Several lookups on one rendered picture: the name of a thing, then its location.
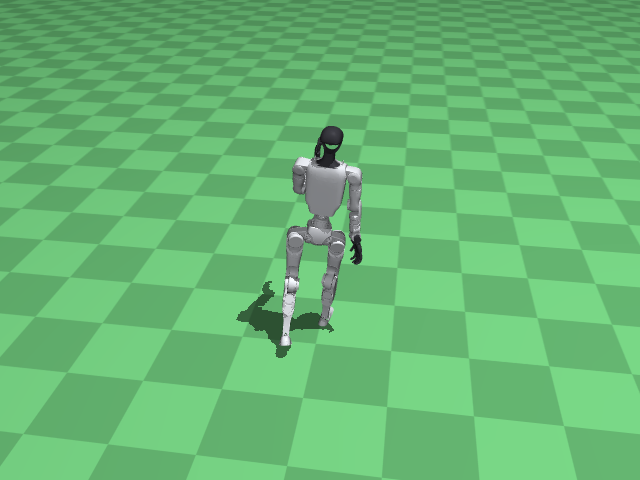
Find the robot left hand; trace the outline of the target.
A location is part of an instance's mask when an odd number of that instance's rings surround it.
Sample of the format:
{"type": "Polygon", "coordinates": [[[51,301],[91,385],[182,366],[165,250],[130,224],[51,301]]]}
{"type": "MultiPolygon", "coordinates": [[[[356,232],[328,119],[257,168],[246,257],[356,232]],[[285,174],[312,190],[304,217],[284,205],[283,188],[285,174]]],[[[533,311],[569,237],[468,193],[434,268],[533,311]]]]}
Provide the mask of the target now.
{"type": "Polygon", "coordinates": [[[320,137],[319,137],[317,145],[315,147],[314,157],[316,155],[316,157],[320,158],[320,147],[321,147],[321,145],[322,145],[322,142],[320,141],[320,137]]]}

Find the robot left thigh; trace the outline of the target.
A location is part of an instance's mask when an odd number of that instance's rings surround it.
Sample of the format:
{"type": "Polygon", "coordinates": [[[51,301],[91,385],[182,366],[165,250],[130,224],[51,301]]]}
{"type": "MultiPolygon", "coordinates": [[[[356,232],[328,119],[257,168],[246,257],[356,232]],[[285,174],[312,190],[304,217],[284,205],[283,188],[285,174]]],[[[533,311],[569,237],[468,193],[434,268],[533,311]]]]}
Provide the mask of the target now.
{"type": "Polygon", "coordinates": [[[287,292],[297,292],[299,289],[298,271],[303,251],[304,241],[307,236],[307,227],[292,226],[288,229],[286,238],[286,277],[288,278],[287,292]]]}

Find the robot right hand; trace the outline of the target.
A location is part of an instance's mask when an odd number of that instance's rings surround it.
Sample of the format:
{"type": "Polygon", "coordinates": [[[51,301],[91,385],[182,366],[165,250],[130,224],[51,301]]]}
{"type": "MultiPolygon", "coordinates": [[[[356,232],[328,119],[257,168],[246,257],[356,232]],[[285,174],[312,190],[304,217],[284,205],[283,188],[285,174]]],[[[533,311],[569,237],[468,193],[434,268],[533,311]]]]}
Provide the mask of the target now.
{"type": "Polygon", "coordinates": [[[352,263],[358,265],[362,261],[362,247],[361,247],[361,244],[360,244],[360,242],[361,242],[360,236],[359,235],[355,235],[354,236],[354,242],[352,240],[351,240],[351,242],[353,243],[353,246],[350,249],[350,251],[352,251],[354,249],[355,250],[355,254],[350,260],[352,260],[352,259],[354,259],[356,257],[355,260],[352,261],[352,263]]]}

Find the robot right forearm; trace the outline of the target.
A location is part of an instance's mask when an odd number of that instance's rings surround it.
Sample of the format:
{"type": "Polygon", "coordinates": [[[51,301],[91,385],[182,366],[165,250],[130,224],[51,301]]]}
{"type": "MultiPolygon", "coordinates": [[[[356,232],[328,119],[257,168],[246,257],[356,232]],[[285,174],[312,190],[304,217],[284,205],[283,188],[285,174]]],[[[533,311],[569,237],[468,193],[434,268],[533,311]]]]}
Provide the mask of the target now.
{"type": "Polygon", "coordinates": [[[350,218],[350,222],[349,222],[349,238],[354,242],[354,236],[355,235],[359,235],[361,238],[361,234],[360,234],[360,227],[361,227],[361,212],[362,212],[362,202],[360,200],[359,202],[359,212],[350,212],[349,213],[349,218],[350,218]]]}

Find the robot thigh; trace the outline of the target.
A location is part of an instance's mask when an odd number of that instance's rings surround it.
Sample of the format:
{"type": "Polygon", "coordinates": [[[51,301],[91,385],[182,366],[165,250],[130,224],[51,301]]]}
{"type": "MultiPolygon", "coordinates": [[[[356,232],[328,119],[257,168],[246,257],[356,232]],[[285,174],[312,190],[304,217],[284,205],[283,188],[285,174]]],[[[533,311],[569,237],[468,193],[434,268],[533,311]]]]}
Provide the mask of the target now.
{"type": "Polygon", "coordinates": [[[327,254],[327,270],[322,277],[322,286],[331,290],[334,276],[338,277],[341,261],[346,245],[345,234],[341,230],[333,230],[330,236],[327,254]]]}
{"type": "Polygon", "coordinates": [[[307,227],[292,226],[288,229],[286,238],[286,277],[288,278],[287,292],[297,292],[299,289],[298,271],[303,251],[304,241],[307,236],[307,227]]]}

